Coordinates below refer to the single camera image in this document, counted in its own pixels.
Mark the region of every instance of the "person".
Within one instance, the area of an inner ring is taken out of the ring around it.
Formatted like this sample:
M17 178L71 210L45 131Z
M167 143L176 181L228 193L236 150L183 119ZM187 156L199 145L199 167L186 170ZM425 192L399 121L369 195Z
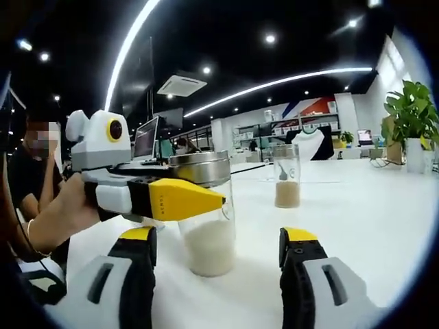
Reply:
M177 155L182 154L192 154L200 152L200 149L198 149L191 141L185 139L184 137L181 137L177 140Z
M50 112L42 108L27 110L25 137L8 163L12 204L26 222L46 209L64 185L54 156L58 125L50 116ZM51 256L64 270L68 250L69 240Z

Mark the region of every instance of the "ceiling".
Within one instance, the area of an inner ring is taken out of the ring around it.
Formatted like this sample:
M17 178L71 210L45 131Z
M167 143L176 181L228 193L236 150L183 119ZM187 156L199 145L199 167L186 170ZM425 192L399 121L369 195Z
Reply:
M91 115L104 108L117 55L144 5L145 0L59 1L28 37L33 51L16 59L12 87L23 103L52 107L63 121L77 109ZM357 20L356 28L346 27L351 19ZM367 0L161 0L134 40L112 108L129 104L126 114L134 129L147 120L149 88L155 112L183 107L188 113L284 77L335 67L374 68L393 22L384 8L370 9ZM267 34L276 37L274 44L266 43ZM49 61L39 60L41 51L50 54ZM204 66L211 68L209 75L203 74ZM189 97L157 95L173 74L207 85ZM346 85L352 93L364 93L375 74L313 77L263 89L185 119L183 130L209 124L210 117L234 115L234 108L242 113L268 106L268 98L274 105L340 93ZM16 107L13 129L19 143L25 127Z

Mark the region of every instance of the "small glass jar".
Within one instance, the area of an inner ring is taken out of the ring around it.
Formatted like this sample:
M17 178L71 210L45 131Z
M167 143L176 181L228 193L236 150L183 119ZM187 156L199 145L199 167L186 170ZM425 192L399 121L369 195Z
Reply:
M174 156L169 159L177 177L226 197L219 210L179 221L188 266L194 274L214 277L235 264L235 209L227 151Z
M300 157L295 144L277 145L273 150L275 206L296 208L300 205Z

